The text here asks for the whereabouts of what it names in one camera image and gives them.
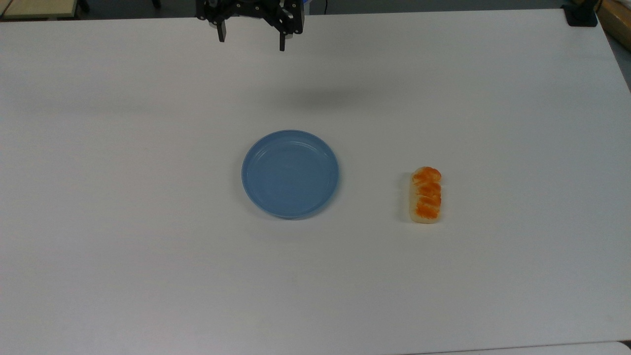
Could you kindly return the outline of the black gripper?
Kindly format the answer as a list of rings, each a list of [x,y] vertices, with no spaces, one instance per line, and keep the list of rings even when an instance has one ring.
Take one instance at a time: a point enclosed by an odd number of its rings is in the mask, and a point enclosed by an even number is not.
[[[262,19],[280,33],[279,50],[285,51],[287,35],[304,30],[302,0],[197,0],[196,18],[206,20],[217,30],[219,42],[225,42],[225,22],[232,17]]]

